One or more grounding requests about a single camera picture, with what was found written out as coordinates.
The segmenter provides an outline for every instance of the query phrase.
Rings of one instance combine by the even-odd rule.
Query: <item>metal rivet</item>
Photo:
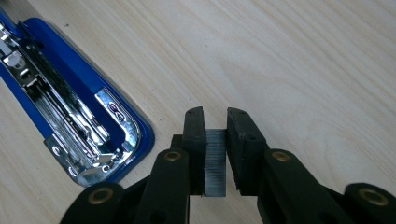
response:
[[[77,176],[76,172],[74,171],[74,169],[73,169],[71,166],[69,166],[69,174],[70,174],[71,176],[73,176],[73,177],[76,177],[76,176]]]
[[[281,151],[273,152],[272,156],[275,159],[279,160],[279,161],[288,161],[288,160],[290,160],[290,156],[288,154],[284,153],[284,152],[281,152]]]
[[[113,197],[113,189],[111,188],[99,188],[90,194],[88,202],[91,204],[101,204],[107,202]]]
[[[104,165],[104,166],[102,166],[102,171],[104,172],[104,173],[107,173],[107,171],[110,169],[110,166],[109,165]]]
[[[361,196],[364,200],[369,203],[378,205],[378,206],[386,206],[389,204],[389,200],[383,194],[373,190],[373,189],[359,189],[359,196]]]
[[[165,154],[165,159],[167,161],[177,161],[181,158],[181,154],[179,152],[171,151]]]
[[[61,155],[61,150],[58,147],[52,147],[52,151],[57,156]]]

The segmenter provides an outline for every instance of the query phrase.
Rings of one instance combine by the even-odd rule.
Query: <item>wooden table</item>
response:
[[[207,128],[246,110],[270,147],[318,181],[396,195],[396,4],[350,1],[6,0],[13,19],[53,24],[148,117],[152,152],[120,183],[148,175],[202,105]],[[52,158],[0,81],[0,223],[56,223],[83,188]],[[191,198],[191,223],[260,223],[256,199]]]

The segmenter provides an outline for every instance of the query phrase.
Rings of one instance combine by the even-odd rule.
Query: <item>light wood surface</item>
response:
[[[202,105],[207,128],[246,110],[270,147],[293,152],[343,192],[396,195],[396,2],[392,0],[4,0],[14,20],[57,27],[147,116],[152,152],[120,183],[148,175]],[[82,188],[0,81],[0,223],[59,222]],[[191,223],[260,223],[256,199],[191,198]]]

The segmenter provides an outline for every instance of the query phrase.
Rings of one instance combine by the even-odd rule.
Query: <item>blue stapler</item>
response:
[[[47,23],[0,13],[0,75],[45,146],[83,187],[120,180],[151,151],[150,125]]]

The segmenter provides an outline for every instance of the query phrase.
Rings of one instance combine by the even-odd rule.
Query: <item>stapler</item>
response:
[[[151,151],[149,123],[46,22],[14,23],[1,9],[0,58],[2,79],[77,184],[118,181]]]

